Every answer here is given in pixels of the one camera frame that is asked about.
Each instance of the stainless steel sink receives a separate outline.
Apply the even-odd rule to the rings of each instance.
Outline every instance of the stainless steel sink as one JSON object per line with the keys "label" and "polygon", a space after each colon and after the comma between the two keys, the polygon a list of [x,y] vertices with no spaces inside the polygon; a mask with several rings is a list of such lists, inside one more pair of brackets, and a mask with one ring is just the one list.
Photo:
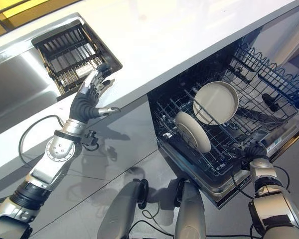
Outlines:
{"label": "stainless steel sink", "polygon": [[0,64],[0,133],[56,103],[59,92],[32,48]]}
{"label": "stainless steel sink", "polygon": [[[92,37],[97,37],[83,18],[74,13],[0,47],[0,133],[57,102],[60,92],[31,41],[77,20]],[[112,63],[112,73],[119,70],[122,67],[119,61],[106,46],[102,49]]]}

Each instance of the wire rack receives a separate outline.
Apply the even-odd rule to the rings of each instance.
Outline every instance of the wire rack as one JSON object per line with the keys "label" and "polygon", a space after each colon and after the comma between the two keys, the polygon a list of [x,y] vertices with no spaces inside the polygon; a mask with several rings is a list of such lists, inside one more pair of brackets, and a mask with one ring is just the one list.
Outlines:
{"label": "wire rack", "polygon": [[36,48],[61,94],[78,88],[93,69],[105,62],[80,24],[44,39]]}
{"label": "wire rack", "polygon": [[[176,138],[174,146],[182,148],[184,145],[188,160],[200,167],[203,171],[214,176],[227,173],[237,159],[241,157],[238,145],[248,145],[260,140],[267,132],[281,126],[289,118],[297,113],[290,98],[277,89],[274,84],[269,84],[268,80],[258,75],[262,71],[260,64],[252,63],[246,59],[249,55],[242,54],[239,48],[225,65],[225,71],[214,73],[206,71],[206,67],[195,67],[195,73],[200,71],[200,78],[193,80],[191,72],[182,74],[182,78],[191,82],[191,87],[182,89],[171,95],[168,100],[158,99],[154,110],[155,127],[159,128],[159,134],[167,140]],[[194,97],[203,85],[213,82],[223,81],[232,85],[239,96],[239,106],[236,114],[226,123],[220,124]],[[195,114],[193,102],[196,102],[200,109]],[[208,153],[200,153],[191,142],[190,137],[181,132],[175,124],[175,117],[178,112],[186,112],[191,115],[204,129],[210,143],[211,150]],[[204,124],[197,119],[197,115],[204,111],[211,118],[209,124]]]}
{"label": "wire rack", "polygon": [[276,94],[282,95],[289,103],[297,105],[299,102],[299,80],[297,76],[288,74],[284,68],[256,52],[254,48],[247,49],[247,45],[239,46],[234,59],[238,60],[249,71],[257,72],[258,77],[275,89]]}

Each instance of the white countertop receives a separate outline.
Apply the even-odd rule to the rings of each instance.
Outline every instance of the white countertop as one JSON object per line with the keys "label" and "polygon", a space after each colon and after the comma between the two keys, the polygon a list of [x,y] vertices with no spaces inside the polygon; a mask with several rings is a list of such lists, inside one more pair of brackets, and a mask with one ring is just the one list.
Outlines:
{"label": "white countertop", "polygon": [[[78,12],[122,63],[100,107],[125,105],[168,81],[234,40],[299,5],[299,0],[83,0],[0,37],[0,47]],[[0,179],[22,163],[18,141],[36,120],[51,114],[68,118],[74,95],[0,134]],[[55,119],[35,127],[23,151],[59,128]]]}

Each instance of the plate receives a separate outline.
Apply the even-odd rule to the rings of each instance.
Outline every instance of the plate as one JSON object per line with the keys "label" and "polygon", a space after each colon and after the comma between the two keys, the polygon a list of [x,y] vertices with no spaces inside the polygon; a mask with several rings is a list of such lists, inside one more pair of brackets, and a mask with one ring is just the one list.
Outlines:
{"label": "plate", "polygon": [[[222,81],[214,81],[200,88],[195,100],[222,124],[231,119],[238,109],[239,98],[234,87]],[[194,101],[193,110],[196,117],[205,124],[216,125],[199,104]]]}
{"label": "plate", "polygon": [[178,131],[189,146],[201,153],[210,151],[210,141],[206,132],[192,116],[185,112],[178,112],[175,121]]}

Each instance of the dish rack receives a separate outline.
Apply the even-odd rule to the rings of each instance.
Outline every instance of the dish rack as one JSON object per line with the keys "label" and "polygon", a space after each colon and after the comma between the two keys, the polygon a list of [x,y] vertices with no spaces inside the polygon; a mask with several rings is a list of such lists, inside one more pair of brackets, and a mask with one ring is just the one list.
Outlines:
{"label": "dish rack", "polygon": [[[222,65],[222,71],[214,68]],[[240,169],[243,146],[260,141],[268,132],[281,126],[298,111],[295,100],[299,100],[299,87],[294,85],[290,75],[281,74],[282,70],[269,65],[255,49],[239,46],[235,53],[223,62],[205,66],[204,62],[189,68],[176,76],[178,82],[190,82],[189,86],[179,86],[168,99],[160,97],[153,111],[153,121],[158,135],[179,150],[194,165],[210,177],[229,174],[230,170]],[[226,123],[220,124],[194,97],[205,84],[223,81],[233,86],[239,96],[239,106],[235,115]],[[205,111],[211,123],[200,122],[193,111],[196,102],[200,111]],[[178,112],[191,115],[204,129],[210,143],[208,153],[200,153],[189,138],[184,139],[175,124]]]}
{"label": "dish rack", "polygon": [[88,28],[75,20],[32,40],[61,93],[58,100],[76,92],[86,76],[99,65],[107,63],[112,72],[122,67]]}

